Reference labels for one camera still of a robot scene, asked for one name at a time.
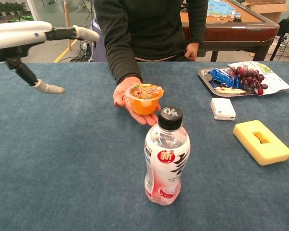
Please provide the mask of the person right hand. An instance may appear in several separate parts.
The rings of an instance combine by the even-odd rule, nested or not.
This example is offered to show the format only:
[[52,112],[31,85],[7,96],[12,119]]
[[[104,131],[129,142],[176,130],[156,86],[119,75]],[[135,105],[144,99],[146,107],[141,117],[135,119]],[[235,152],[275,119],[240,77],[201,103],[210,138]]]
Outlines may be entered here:
[[126,90],[134,85],[141,84],[138,77],[127,77],[122,80],[115,88],[113,94],[114,106],[125,108],[131,115],[131,117],[136,120],[141,125],[154,126],[158,122],[158,117],[155,113],[149,115],[139,115],[135,113],[132,109],[130,99],[125,95]]

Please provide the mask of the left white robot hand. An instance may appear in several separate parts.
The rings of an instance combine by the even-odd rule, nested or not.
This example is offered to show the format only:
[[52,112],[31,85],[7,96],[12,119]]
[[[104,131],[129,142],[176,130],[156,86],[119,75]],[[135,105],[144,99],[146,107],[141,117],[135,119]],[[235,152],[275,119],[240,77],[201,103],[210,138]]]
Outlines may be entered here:
[[0,62],[5,62],[9,69],[15,70],[29,86],[46,94],[63,94],[65,89],[45,83],[22,61],[28,56],[28,50],[46,41],[77,39],[97,42],[98,33],[84,27],[53,27],[44,21],[23,21],[0,24]]

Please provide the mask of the person left hand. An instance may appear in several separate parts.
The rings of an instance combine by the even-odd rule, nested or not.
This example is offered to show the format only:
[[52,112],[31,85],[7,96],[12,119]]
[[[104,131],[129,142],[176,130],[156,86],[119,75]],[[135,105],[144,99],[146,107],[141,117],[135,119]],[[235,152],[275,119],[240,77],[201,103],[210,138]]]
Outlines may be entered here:
[[196,61],[197,60],[197,51],[199,48],[199,43],[191,42],[186,47],[186,52],[184,54],[185,58]]

